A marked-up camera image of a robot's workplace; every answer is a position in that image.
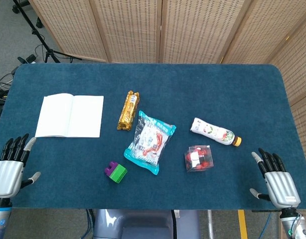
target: tripod stand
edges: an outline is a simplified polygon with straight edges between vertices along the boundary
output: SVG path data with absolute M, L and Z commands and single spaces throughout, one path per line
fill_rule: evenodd
M 27 14 L 25 14 L 25 12 L 23 11 L 21 5 L 19 4 L 19 2 L 17 0 L 13 0 L 14 4 L 18 7 L 19 11 L 21 12 L 23 18 L 27 21 L 27 23 L 29 24 L 29 26 L 31 27 L 32 29 L 32 34 L 33 35 L 36 35 L 39 40 L 41 41 L 42 45 L 44 46 L 44 48 L 46 49 L 46 55 L 45 55 L 45 58 L 44 58 L 44 62 L 47 63 L 48 61 L 48 58 L 51 57 L 53 59 L 53 61 L 55 63 L 60 63 L 60 61 L 58 60 L 58 58 L 54 55 L 55 53 L 56 54 L 59 54 L 59 55 L 63 55 L 63 56 L 67 56 L 67 57 L 70 57 L 70 63 L 72 63 L 72 60 L 73 59 L 77 59 L 77 60 L 82 60 L 81 58 L 77 58 L 77 57 L 74 57 L 74 56 L 70 56 L 68 54 L 65 54 L 65 53 L 62 53 L 62 52 L 59 52 L 59 51 L 55 51 L 53 49 L 51 49 L 47 43 L 45 43 L 44 39 L 41 37 L 39 31 L 37 30 L 37 28 L 34 27 L 34 25 L 32 24 L 32 22 L 30 21 L 29 17 L 27 16 Z

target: white notebook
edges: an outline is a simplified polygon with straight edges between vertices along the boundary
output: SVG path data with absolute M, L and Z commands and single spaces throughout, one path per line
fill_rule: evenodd
M 103 96 L 43 98 L 35 137 L 100 137 Z

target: blue felt table surface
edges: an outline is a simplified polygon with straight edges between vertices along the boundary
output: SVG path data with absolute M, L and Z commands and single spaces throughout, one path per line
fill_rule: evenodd
M 177 129 L 157 176 L 123 157 L 134 137 L 117 130 L 126 94 L 138 109 Z M 106 209 L 273 209 L 254 198 L 267 193 L 251 156 L 262 147 L 283 159 L 306 208 L 306 161 L 280 72 L 272 65 L 26 64 L 15 75 L 0 119 L 0 153 L 11 137 L 34 136 L 44 96 L 104 96 L 100 138 L 38 138 L 24 178 L 39 180 L 13 199 L 15 207 Z M 189 131 L 194 117 L 232 130 L 240 147 Z M 187 173 L 184 153 L 210 145 L 214 167 Z M 120 184 L 104 174 L 110 161 L 128 172 Z

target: gold wrapper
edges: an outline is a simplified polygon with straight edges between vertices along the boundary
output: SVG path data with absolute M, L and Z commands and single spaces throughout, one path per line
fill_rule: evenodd
M 118 129 L 131 130 L 135 112 L 140 101 L 140 94 L 129 91 L 118 122 Z

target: robotic hand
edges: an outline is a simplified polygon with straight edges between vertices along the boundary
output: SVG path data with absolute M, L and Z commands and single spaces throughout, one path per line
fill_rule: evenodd
M 18 194 L 21 188 L 33 184 L 41 175 L 36 172 L 32 177 L 22 181 L 31 148 L 36 141 L 33 137 L 26 145 L 29 134 L 7 141 L 0 156 L 0 239 L 3 238 L 7 221 L 10 217 L 12 203 L 10 199 Z
M 252 152 L 252 156 L 265 179 L 268 194 L 259 193 L 253 188 L 250 192 L 257 199 L 271 201 L 281 210 L 280 219 L 289 239 L 306 239 L 305 218 L 296 211 L 301 200 L 290 173 L 277 154 L 271 155 L 261 148 L 259 152 L 263 159 L 255 152 Z

